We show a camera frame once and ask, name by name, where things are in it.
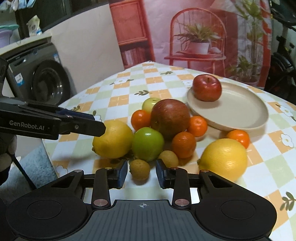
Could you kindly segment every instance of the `large red apple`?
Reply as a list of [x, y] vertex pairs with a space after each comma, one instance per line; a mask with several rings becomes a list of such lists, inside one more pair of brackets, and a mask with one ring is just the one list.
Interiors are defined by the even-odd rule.
[[165, 140], [185, 131], [189, 127], [188, 107], [176, 99], [163, 99], [157, 102], [151, 111], [151, 128], [159, 131]]
[[201, 74], [194, 78], [192, 89], [195, 98], [201, 101], [216, 101], [222, 94], [220, 81], [210, 74]]

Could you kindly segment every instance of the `tablecloth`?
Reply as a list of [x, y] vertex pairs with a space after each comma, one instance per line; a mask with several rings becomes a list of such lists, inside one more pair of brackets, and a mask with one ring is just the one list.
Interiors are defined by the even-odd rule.
[[[186, 92], [195, 76], [203, 72], [155, 62], [144, 62], [85, 89], [61, 107], [95, 114], [96, 120], [118, 119], [131, 127], [131, 115], [141, 109], [149, 97], [174, 98], [184, 103]], [[220, 81], [235, 83], [258, 95], [266, 104], [269, 120], [264, 129], [250, 132], [251, 144], [247, 150], [248, 168], [237, 181], [242, 187], [268, 199], [277, 210], [277, 221], [270, 238], [273, 241], [296, 240], [296, 106], [261, 89], [227, 78]], [[198, 173], [197, 159], [205, 147], [219, 138], [220, 131], [209, 127], [205, 138], [197, 142], [194, 157], [185, 164], [189, 173]], [[43, 140], [44, 146], [58, 176], [76, 169], [85, 174], [110, 166], [110, 160], [100, 158], [92, 150], [93, 137], [71, 133], [59, 139]], [[199, 202], [196, 189], [191, 189], [192, 203]], [[87, 190], [85, 202], [90, 202]], [[159, 187], [155, 169], [143, 185], [136, 185], [130, 173], [121, 190], [110, 190], [114, 199], [169, 199], [172, 190]]]

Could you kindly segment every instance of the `beige plate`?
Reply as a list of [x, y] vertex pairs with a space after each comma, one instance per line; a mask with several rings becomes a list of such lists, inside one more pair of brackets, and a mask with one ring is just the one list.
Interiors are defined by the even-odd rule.
[[191, 88], [187, 92], [191, 110], [204, 117], [210, 126], [222, 131], [250, 131], [266, 124], [268, 110], [257, 95], [235, 84], [221, 82], [221, 85], [222, 95], [214, 102], [196, 99]]

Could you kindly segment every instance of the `yellow lemon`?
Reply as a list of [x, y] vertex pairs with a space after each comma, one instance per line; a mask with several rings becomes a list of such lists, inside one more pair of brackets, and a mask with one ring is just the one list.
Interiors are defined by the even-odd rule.
[[246, 148], [233, 139], [218, 139], [206, 147], [198, 166], [235, 182], [247, 169]]
[[131, 149], [133, 131], [119, 120], [107, 120], [105, 133], [93, 139], [93, 151], [105, 158], [120, 158]]

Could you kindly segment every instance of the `floor mat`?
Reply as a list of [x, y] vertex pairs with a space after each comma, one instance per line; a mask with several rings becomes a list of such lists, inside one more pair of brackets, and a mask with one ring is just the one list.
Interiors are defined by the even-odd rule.
[[[21, 159], [21, 166], [37, 188], [57, 179], [43, 145], [35, 148]], [[0, 186], [0, 198], [5, 204], [31, 191], [28, 182], [17, 167], [9, 171], [8, 179]]]

